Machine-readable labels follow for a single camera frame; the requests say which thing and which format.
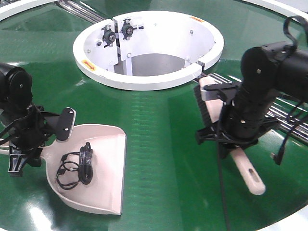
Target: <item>black clamp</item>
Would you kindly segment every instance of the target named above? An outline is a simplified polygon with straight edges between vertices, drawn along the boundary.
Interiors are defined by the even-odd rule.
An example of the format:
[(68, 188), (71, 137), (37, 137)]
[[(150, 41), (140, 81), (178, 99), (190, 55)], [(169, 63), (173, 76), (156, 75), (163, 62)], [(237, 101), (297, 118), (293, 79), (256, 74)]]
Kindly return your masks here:
[(124, 20), (124, 23), (123, 23), (123, 26), (122, 26), (122, 29), (119, 31), (119, 32), (122, 32), (123, 34), (123, 40), (130, 40), (132, 34), (134, 33), (134, 30), (137, 30), (137, 29), (144, 29), (143, 26), (140, 26), (140, 27), (133, 27), (131, 24), (130, 24), (130, 18), (127, 18)]
[(104, 30), (103, 41), (107, 43), (104, 48), (107, 46), (112, 47), (113, 42), (116, 40), (115, 32), (111, 30), (110, 25), (106, 25), (104, 28), (102, 28), (102, 30)]

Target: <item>bolt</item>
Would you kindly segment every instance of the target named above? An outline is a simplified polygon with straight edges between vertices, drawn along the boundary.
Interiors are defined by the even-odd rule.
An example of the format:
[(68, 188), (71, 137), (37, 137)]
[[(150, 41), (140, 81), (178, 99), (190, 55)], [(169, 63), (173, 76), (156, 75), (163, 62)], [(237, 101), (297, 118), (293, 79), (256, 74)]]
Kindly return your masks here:
[(127, 28), (126, 29), (126, 34), (128, 34), (128, 35), (132, 35), (133, 32), (134, 32), (134, 30), (132, 28)]
[(115, 36), (114, 34), (111, 34), (111, 35), (109, 35), (109, 37), (108, 37), (108, 40), (109, 40), (110, 42), (114, 42), (115, 39), (116, 39), (116, 36)]

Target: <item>green table surface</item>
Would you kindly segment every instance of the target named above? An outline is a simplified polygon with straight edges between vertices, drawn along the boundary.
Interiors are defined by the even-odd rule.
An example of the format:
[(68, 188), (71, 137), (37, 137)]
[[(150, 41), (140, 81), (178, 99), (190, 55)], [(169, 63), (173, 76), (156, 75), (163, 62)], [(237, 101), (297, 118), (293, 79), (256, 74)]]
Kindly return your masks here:
[[(206, 72), (241, 78), (240, 59), (253, 46), (288, 40), (285, 17), (235, 0), (85, 0), (106, 17), (143, 10), (191, 14), (224, 36), (221, 60)], [(97, 215), (65, 205), (50, 188), (45, 165), (26, 166), (22, 178), (7, 174), (0, 156), (0, 227), (9, 231), (222, 231), (216, 145), (197, 145), (203, 123), (194, 82), (159, 91), (113, 89), (85, 76), (72, 46), (91, 24), (53, 3), (0, 22), (0, 61), (22, 66), (33, 77), (33, 102), (47, 111), (77, 111), (76, 124), (121, 127), (127, 135), (123, 213)], [(302, 29), (291, 25), (304, 49)], [(270, 131), (246, 150), (267, 190), (252, 195), (233, 160), (222, 161), (231, 230), (252, 231), (307, 204), (308, 149), (289, 139), (281, 166), (270, 159), (285, 134)]]

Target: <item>pink dustpan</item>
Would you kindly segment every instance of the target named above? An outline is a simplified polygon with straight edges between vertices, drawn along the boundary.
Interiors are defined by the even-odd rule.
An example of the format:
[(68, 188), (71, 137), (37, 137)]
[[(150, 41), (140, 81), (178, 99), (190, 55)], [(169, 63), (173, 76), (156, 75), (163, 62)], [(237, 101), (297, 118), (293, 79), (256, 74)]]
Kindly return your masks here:
[[(62, 189), (56, 181), (61, 158), (69, 152), (78, 152), (90, 142), (93, 150), (93, 179), (88, 185), (81, 182), (71, 190)], [(126, 135), (118, 127), (83, 124), (74, 126), (69, 139), (55, 140), (43, 147), (42, 158), (46, 161), (46, 175), (51, 188), (68, 206), (89, 213), (116, 214), (122, 211), (123, 176)], [(78, 156), (73, 156), (78, 163)], [(69, 172), (62, 181), (74, 182), (77, 173)]]

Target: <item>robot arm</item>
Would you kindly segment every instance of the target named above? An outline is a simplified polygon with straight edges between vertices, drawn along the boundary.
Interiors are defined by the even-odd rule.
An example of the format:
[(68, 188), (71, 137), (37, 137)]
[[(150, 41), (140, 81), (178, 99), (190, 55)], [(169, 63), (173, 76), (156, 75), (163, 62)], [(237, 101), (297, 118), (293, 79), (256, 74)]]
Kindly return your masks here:
[(41, 148), (55, 134), (65, 141), (75, 120), (75, 111), (65, 108), (62, 113), (45, 112), (32, 103), (32, 77), (23, 68), (0, 63), (0, 121), (5, 129), (0, 132), (0, 145), (10, 142), (11, 176), (22, 176), (26, 163), (41, 165)]
[[(241, 62), (243, 81), (240, 86), (204, 86), (203, 98), (219, 98), (225, 105), (219, 122), (197, 131), (199, 143), (212, 140), (229, 150), (245, 149), (255, 145), (267, 131), (278, 128), (279, 121), (265, 115), (280, 91), (299, 102), (308, 102), (308, 51), (298, 50), (296, 39), (289, 33), (288, 25), (293, 18), (303, 25), (308, 37), (308, 22), (301, 16), (289, 17), (283, 31), (292, 45), (277, 42), (247, 50)], [(281, 163), (284, 145), (292, 130), (306, 120), (307, 116), (295, 122), (287, 133), (278, 155), (274, 156), (276, 164)]]

